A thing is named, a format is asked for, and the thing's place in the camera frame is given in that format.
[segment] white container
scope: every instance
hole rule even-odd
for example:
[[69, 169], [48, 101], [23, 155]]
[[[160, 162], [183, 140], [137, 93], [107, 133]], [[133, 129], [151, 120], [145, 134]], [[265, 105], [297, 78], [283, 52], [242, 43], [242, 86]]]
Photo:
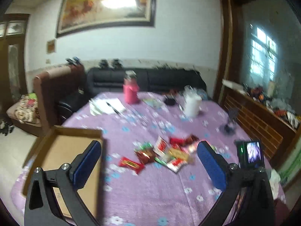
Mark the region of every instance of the white container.
[[190, 93], [185, 96], [184, 115], [192, 118], [196, 117], [200, 111], [201, 96], [196, 93]]

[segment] cardboard box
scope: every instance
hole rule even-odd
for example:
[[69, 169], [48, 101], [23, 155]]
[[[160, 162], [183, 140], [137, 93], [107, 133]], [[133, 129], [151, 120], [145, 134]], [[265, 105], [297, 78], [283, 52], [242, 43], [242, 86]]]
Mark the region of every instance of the cardboard box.
[[[71, 163], [78, 154], [84, 152], [92, 140], [97, 140], [101, 143], [101, 157], [103, 157], [105, 147], [103, 145], [101, 130], [54, 126], [44, 137], [37, 138], [26, 158], [26, 161], [28, 161], [32, 156], [36, 155], [25, 181], [23, 194], [25, 196], [27, 195], [31, 176], [36, 167], [42, 167], [43, 170], [55, 170], [64, 163]], [[100, 179], [102, 174], [101, 157], [96, 163], [84, 188], [77, 191], [82, 201], [95, 218], [97, 217], [96, 213], [97, 208], [99, 207], [98, 198], [101, 198], [101, 196], [99, 196], [99, 188], [102, 187], [102, 179]], [[54, 188], [54, 192], [63, 215], [71, 218], [60, 190]]]

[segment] purple tablecloth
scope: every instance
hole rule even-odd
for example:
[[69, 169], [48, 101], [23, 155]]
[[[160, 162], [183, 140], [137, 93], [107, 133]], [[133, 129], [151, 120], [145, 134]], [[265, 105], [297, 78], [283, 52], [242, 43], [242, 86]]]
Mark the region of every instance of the purple tablecloth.
[[[124, 226], [183, 226], [198, 225], [214, 205], [221, 191], [212, 182], [198, 158], [195, 164], [185, 165], [177, 174], [159, 163], [147, 164], [136, 175], [130, 169], [118, 167], [121, 156], [138, 161], [133, 150], [144, 142], [154, 144], [160, 135], [187, 137], [191, 133], [216, 147], [228, 163], [238, 163], [234, 140], [249, 140], [247, 134], [237, 127], [232, 136], [219, 130], [227, 122], [228, 115], [216, 103], [203, 101], [197, 118], [186, 118], [179, 107], [163, 106], [154, 110], [144, 102], [127, 105], [121, 93], [104, 93], [99, 98], [119, 98], [127, 108], [123, 116], [90, 114], [89, 105], [84, 106], [65, 123], [65, 127], [101, 129], [107, 139], [107, 168], [105, 169], [105, 225]], [[139, 98], [162, 96], [139, 93]], [[26, 171], [20, 175], [11, 196], [20, 210], [25, 199], [20, 190]], [[278, 197], [284, 199], [282, 188]]]

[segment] painting frame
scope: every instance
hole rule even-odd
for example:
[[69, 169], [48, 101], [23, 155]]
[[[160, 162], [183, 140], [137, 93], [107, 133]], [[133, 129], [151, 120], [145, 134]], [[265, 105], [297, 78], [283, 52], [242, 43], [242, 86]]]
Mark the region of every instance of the painting frame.
[[108, 28], [108, 27], [120, 27], [120, 26], [144, 26], [144, 27], [154, 27], [155, 26], [155, 14], [156, 14], [156, 0], [150, 0], [149, 4], [149, 13], [150, 13], [150, 19], [149, 21], [115, 21], [115, 22], [103, 22], [95, 25], [87, 25], [85, 27], [81, 28], [74, 28], [70, 29], [66, 32], [60, 32], [60, 23], [63, 16], [63, 7], [67, 0], [62, 0], [59, 14], [58, 14], [58, 20], [57, 20], [57, 26], [56, 26], [56, 38], [77, 33], [80, 31], [85, 30], [91, 30], [96, 28]]

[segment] red candy wrapper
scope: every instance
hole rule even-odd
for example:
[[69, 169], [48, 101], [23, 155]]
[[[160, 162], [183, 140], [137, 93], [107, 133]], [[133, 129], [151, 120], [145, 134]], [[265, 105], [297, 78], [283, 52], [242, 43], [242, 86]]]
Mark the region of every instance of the red candy wrapper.
[[187, 161], [175, 158], [172, 161], [168, 162], [166, 166], [173, 172], [177, 173], [180, 170], [180, 168], [185, 164], [187, 164]]
[[136, 156], [138, 157], [139, 161], [145, 165], [147, 163], [151, 163], [155, 161], [156, 154], [153, 149], [142, 149], [135, 151]]
[[132, 169], [137, 174], [139, 174], [139, 172], [141, 172], [144, 169], [144, 165], [143, 164], [131, 161], [130, 159], [128, 159], [126, 157], [122, 157], [120, 159], [120, 162], [119, 162], [118, 166], [120, 166], [120, 167], [127, 167], [129, 169]]
[[199, 138], [196, 137], [195, 135], [191, 134], [188, 138], [185, 139], [178, 139], [174, 137], [170, 137], [169, 143], [174, 149], [177, 149], [177, 147], [183, 147], [186, 145], [190, 145], [195, 141], [198, 141]]
[[163, 155], [165, 155], [166, 147], [167, 147], [166, 141], [159, 136], [158, 140], [154, 146], [154, 152], [158, 156], [163, 156]]

